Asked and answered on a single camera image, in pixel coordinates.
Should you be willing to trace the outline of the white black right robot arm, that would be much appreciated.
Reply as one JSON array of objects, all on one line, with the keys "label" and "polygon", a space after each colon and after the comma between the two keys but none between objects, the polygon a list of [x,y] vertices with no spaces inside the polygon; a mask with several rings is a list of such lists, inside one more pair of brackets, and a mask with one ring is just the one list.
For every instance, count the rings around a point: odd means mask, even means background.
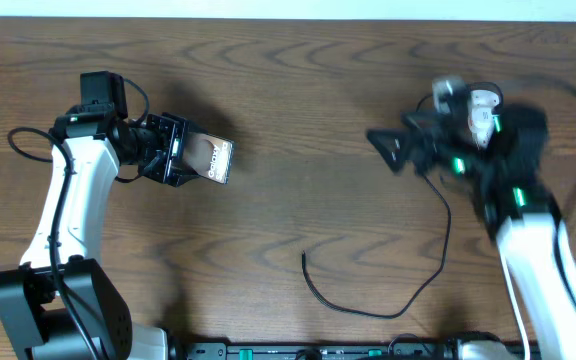
[{"label": "white black right robot arm", "polygon": [[524,303],[545,359],[576,359],[576,263],[566,224],[539,176],[547,117],[528,104],[504,106],[486,148],[469,143],[447,115],[405,113],[403,129],[370,129],[368,141],[393,173],[450,171],[473,206]]}]

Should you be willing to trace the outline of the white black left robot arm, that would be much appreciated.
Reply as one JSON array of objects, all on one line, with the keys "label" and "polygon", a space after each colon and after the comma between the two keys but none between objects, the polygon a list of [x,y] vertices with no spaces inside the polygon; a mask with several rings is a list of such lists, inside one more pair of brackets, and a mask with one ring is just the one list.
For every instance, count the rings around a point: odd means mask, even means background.
[{"label": "white black left robot arm", "polygon": [[0,271],[0,321],[19,359],[183,359],[170,331],[132,320],[102,269],[111,187],[123,165],[179,187],[230,160],[232,145],[169,113],[129,123],[116,111],[58,117],[45,133],[52,177],[40,223],[20,264]]}]

